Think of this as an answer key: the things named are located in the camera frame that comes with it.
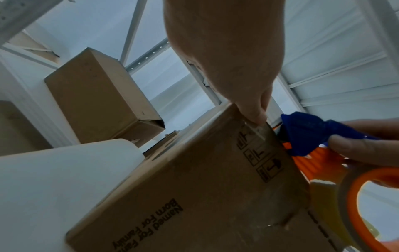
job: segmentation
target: finger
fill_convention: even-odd
[[[399,141],[348,139],[333,135],[328,146],[350,159],[380,166],[399,166]]]
[[[357,131],[386,140],[399,140],[399,119],[343,122]]]
[[[257,100],[254,102],[236,103],[241,114],[243,114],[248,120],[263,125],[267,122],[266,112],[261,107],[261,101]]]
[[[270,87],[267,90],[265,90],[261,96],[261,107],[263,108],[264,111],[266,111],[267,106],[269,106],[272,91],[273,87]]]

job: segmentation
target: hand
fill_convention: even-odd
[[[344,124],[383,140],[356,140],[333,135],[328,140],[331,149],[363,163],[399,167],[399,119],[356,120]]]
[[[171,46],[256,124],[284,58],[284,0],[165,0]]]

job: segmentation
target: blue tape dispenser handle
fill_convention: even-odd
[[[306,156],[319,147],[327,145],[332,135],[340,135],[352,139],[379,140],[365,135],[355,129],[333,120],[323,121],[316,115],[294,112],[291,115],[281,115],[283,130],[287,140],[291,143],[291,156]]]

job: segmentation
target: fingernail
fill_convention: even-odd
[[[352,148],[350,140],[340,135],[332,135],[328,139],[328,145],[334,150],[347,151]]]

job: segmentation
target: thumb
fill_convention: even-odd
[[[248,120],[263,125],[267,122],[266,111],[261,107],[260,100],[256,103],[236,103],[241,114]]]
[[[399,141],[349,139],[333,135],[328,146],[341,155],[366,164],[399,166]]]

